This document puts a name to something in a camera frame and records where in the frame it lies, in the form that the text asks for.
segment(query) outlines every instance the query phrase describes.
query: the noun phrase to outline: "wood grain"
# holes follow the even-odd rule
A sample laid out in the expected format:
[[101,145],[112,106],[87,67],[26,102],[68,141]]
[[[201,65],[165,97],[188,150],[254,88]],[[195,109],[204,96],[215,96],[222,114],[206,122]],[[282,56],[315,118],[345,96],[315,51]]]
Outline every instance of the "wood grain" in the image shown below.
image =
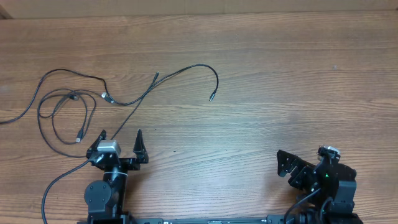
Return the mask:
[[[0,22],[0,117],[28,104],[40,77],[70,68],[107,80],[120,101],[160,76],[193,68],[151,92],[117,136],[132,155],[141,128],[150,163],[131,172],[126,209],[136,217],[264,217],[284,213],[299,193],[276,174],[276,152],[316,162],[320,144],[342,151],[358,172],[355,212],[365,223],[398,222],[398,13],[328,12],[223,16],[101,17]],[[39,91],[100,82],[58,72]],[[43,106],[52,110],[54,102]],[[0,126],[0,222],[42,223],[47,185],[82,163],[52,152],[38,132],[37,102]],[[113,134],[132,107],[98,100],[88,135],[60,150],[84,154],[102,129]],[[59,112],[61,135],[74,139],[80,101]],[[86,166],[51,189],[49,223],[84,220],[85,187],[101,179]]]

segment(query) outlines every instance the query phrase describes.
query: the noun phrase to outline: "wooden surface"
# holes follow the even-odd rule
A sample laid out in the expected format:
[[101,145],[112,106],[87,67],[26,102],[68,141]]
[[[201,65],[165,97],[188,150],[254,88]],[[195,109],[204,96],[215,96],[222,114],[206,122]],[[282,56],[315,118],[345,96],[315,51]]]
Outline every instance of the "wooden surface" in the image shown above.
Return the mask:
[[[131,172],[126,209],[136,217],[264,217],[284,213],[299,193],[277,175],[279,149],[316,162],[320,144],[341,150],[358,171],[354,211],[365,223],[397,223],[398,13],[328,12],[228,16],[102,17],[0,21],[0,117],[28,104],[40,77],[70,68],[103,77],[120,101],[139,96],[160,76],[193,68],[143,101],[117,136],[132,155],[141,128],[150,162]],[[59,72],[39,91],[100,82]],[[132,110],[98,100],[84,154],[102,129],[112,135]],[[53,104],[44,104],[50,112]],[[48,184],[82,163],[52,152],[37,127],[37,101],[19,121],[0,126],[0,222],[42,223]],[[73,140],[80,101],[55,124]],[[102,172],[86,166],[56,183],[46,203],[49,223],[84,220],[85,187]]]
[[7,18],[395,10],[398,0],[0,0]]

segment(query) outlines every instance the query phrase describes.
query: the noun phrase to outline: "cable plug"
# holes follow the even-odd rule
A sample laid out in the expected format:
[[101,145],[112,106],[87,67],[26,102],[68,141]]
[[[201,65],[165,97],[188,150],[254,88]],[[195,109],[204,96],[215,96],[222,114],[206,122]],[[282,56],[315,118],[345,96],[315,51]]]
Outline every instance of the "cable plug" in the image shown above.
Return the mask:
[[81,139],[83,139],[83,128],[81,128],[80,131],[77,133],[76,142],[80,142]]
[[102,93],[102,98],[104,98],[105,101],[107,101],[108,103],[114,103],[114,101],[108,96],[108,94],[106,92]]
[[212,101],[214,99],[214,97],[216,96],[216,91],[214,91],[209,98],[209,101]]
[[77,97],[76,95],[70,95],[69,99],[77,101],[79,100],[79,97]]

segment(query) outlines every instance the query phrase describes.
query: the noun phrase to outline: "wooden table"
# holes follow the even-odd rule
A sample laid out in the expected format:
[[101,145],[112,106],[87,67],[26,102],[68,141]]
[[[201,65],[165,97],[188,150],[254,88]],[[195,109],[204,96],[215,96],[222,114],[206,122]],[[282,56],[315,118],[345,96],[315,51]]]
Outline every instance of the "wooden table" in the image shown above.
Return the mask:
[[[354,211],[365,223],[398,222],[398,13],[326,12],[223,16],[102,17],[0,21],[0,117],[27,106],[41,76],[70,68],[106,79],[119,101],[137,98],[160,76],[207,63],[215,78],[193,68],[152,91],[117,136],[132,155],[141,128],[150,162],[131,172],[126,209],[136,217],[264,217],[284,213],[299,193],[277,175],[283,149],[317,162],[319,145],[341,150],[356,169]],[[55,88],[103,92],[99,81],[65,72]],[[0,222],[42,223],[48,184],[83,162],[44,143],[37,104],[15,123],[0,126]],[[54,101],[43,105],[49,113]],[[132,106],[98,100],[85,154],[102,129],[113,134]],[[74,140],[80,101],[57,115],[61,136]],[[57,182],[47,197],[49,223],[84,220],[85,187],[102,178],[91,166]]]

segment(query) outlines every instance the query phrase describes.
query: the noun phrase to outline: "wooden tabletop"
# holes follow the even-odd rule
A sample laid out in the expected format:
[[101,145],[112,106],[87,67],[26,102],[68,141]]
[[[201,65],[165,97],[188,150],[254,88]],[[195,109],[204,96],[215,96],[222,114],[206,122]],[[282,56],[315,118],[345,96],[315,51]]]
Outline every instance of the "wooden tabletop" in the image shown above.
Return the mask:
[[[300,192],[277,175],[276,152],[316,163],[318,146],[329,144],[358,172],[354,211],[363,222],[397,223],[397,62],[396,11],[3,20],[0,118],[20,114],[51,69],[102,77],[117,100],[131,101],[157,71],[207,63],[220,76],[212,102],[214,75],[190,69],[149,93],[116,137],[132,156],[141,128],[149,153],[149,164],[129,175],[125,208],[135,217],[283,214]],[[100,81],[57,72],[38,98],[63,87],[104,91]],[[97,102],[81,144],[63,145],[43,120],[50,142],[84,155],[134,108]],[[45,144],[37,105],[0,126],[0,223],[42,223],[45,188],[84,161]],[[83,118],[81,101],[69,102],[55,125],[73,141]],[[84,220],[85,187],[102,175],[85,166],[57,182],[46,201],[49,223]]]

